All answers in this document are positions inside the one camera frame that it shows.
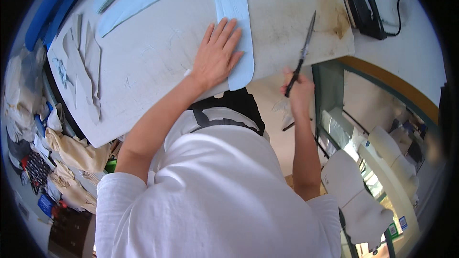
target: white t-shirt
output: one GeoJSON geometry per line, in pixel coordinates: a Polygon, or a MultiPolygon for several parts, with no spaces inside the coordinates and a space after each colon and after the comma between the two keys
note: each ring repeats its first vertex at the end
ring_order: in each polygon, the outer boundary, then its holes
{"type": "MultiPolygon", "coordinates": [[[[204,113],[215,119],[221,111],[204,113]]],[[[238,115],[236,121],[253,123],[238,115]]],[[[98,258],[340,256],[333,196],[304,202],[286,184],[269,142],[253,130],[215,125],[187,133],[193,119],[186,111],[169,132],[149,187],[126,173],[102,178],[98,258]]]]}

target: scissors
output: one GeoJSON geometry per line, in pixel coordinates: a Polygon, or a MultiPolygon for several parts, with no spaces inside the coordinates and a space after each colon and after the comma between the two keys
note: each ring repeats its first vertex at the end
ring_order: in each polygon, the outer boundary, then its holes
{"type": "Polygon", "coordinates": [[[285,96],[288,98],[290,95],[290,90],[293,87],[293,84],[296,80],[298,80],[298,75],[300,74],[301,65],[303,65],[303,61],[306,58],[307,49],[309,48],[309,41],[311,41],[311,36],[313,35],[314,23],[315,23],[315,14],[314,11],[313,18],[311,19],[311,23],[309,24],[309,29],[307,30],[306,42],[304,43],[303,50],[301,51],[301,58],[298,62],[298,67],[296,67],[295,71],[293,72],[293,77],[290,80],[290,83],[285,90],[285,96]]]}

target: power cord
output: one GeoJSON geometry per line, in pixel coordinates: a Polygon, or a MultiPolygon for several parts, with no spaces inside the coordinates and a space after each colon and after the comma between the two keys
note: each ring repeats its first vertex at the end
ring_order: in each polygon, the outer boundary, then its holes
{"type": "Polygon", "coordinates": [[[400,9],[399,9],[399,5],[400,5],[400,0],[397,0],[397,13],[399,14],[399,31],[397,31],[397,33],[389,33],[389,32],[386,32],[387,36],[390,36],[390,37],[395,37],[397,36],[399,33],[400,33],[400,30],[402,28],[402,20],[400,19],[400,9]]]}

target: left hand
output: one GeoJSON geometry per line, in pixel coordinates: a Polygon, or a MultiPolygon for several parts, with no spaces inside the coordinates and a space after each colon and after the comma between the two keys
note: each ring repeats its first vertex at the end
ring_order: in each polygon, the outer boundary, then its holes
{"type": "Polygon", "coordinates": [[[199,46],[190,76],[198,82],[203,91],[223,82],[244,54],[244,51],[233,53],[241,36],[241,28],[233,32],[236,19],[227,23],[228,19],[223,18],[215,31],[214,23],[211,23],[199,46]]]}

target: qr code sign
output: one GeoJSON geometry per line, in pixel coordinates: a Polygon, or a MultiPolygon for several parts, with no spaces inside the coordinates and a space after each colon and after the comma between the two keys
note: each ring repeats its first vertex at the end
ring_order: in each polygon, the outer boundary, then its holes
{"type": "Polygon", "coordinates": [[[395,225],[393,224],[389,226],[389,231],[391,232],[391,235],[397,234],[397,229],[395,228],[395,225]]]}

